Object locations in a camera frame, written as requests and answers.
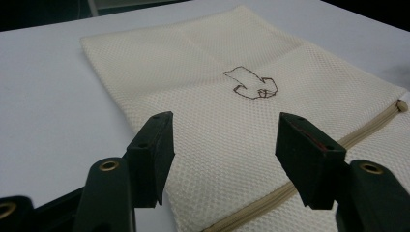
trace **brass screw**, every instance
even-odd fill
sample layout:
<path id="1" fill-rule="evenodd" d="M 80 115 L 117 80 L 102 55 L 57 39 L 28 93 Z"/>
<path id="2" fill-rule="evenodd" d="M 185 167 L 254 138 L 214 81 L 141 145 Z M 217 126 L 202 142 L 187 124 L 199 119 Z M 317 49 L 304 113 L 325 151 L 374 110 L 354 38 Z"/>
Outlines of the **brass screw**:
<path id="1" fill-rule="evenodd" d="M 106 161 L 100 165 L 101 171 L 112 171 L 120 165 L 117 161 Z"/>
<path id="2" fill-rule="evenodd" d="M 383 169 L 381 169 L 379 166 L 374 165 L 374 164 L 369 163 L 369 162 L 364 162 L 364 163 L 360 164 L 360 167 L 364 171 L 366 171 L 368 173 L 371 173 L 371 174 L 376 174 L 376 175 L 383 174 Z"/>

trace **black ink drawing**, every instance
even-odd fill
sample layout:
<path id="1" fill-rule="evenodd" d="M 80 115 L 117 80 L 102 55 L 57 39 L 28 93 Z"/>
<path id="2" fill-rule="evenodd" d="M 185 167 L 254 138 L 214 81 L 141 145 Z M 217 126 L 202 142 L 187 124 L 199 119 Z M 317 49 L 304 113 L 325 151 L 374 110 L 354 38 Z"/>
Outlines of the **black ink drawing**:
<path id="1" fill-rule="evenodd" d="M 232 71 L 223 72 L 240 84 L 233 91 L 248 99 L 267 99 L 278 92 L 277 84 L 270 77 L 259 77 L 245 67 L 236 67 Z"/>

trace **zipper tape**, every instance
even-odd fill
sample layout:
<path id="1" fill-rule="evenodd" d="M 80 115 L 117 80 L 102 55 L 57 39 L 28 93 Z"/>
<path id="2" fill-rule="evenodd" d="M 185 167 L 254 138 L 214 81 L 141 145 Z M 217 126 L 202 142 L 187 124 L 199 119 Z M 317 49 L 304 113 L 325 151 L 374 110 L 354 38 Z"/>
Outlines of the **zipper tape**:
<path id="1" fill-rule="evenodd" d="M 346 150 L 352 148 L 365 138 L 386 126 L 400 112 L 406 112 L 408 110 L 407 104 L 409 102 L 410 92 L 407 92 L 398 101 L 390 105 L 387 109 L 370 120 L 364 126 L 342 137 L 338 143 Z M 261 199 L 250 203 L 242 210 L 204 229 L 203 232 L 232 231 L 245 223 L 274 210 L 296 193 L 297 190 L 293 186 L 292 182 L 287 182 Z"/>

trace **white mesh laundry bag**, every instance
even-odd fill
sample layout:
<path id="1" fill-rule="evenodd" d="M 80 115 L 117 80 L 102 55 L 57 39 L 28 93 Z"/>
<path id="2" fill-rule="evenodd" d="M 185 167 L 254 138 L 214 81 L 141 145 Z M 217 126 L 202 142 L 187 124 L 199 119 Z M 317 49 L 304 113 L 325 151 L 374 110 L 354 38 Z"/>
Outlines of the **white mesh laundry bag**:
<path id="1" fill-rule="evenodd" d="M 209 228 L 289 181 L 275 157 L 280 112 L 339 140 L 406 93 L 242 6 L 81 42 L 135 132 L 154 114 L 174 113 L 166 190 L 179 231 Z M 403 156 L 393 163 L 409 165 Z M 334 214 L 305 209 L 298 197 L 239 230 L 336 230 Z"/>

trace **drawn arrow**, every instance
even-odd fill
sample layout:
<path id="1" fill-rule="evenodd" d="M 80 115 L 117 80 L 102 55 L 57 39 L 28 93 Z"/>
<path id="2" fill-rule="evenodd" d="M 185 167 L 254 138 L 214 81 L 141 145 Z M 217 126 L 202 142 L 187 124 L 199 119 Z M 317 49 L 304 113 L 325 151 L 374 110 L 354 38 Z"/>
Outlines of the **drawn arrow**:
<path id="1" fill-rule="evenodd" d="M 274 96 L 278 91 L 277 84 L 272 78 L 259 77 L 242 66 L 232 71 L 223 72 L 223 74 L 238 81 L 240 85 L 236 86 L 233 91 L 248 99 L 267 99 Z"/>

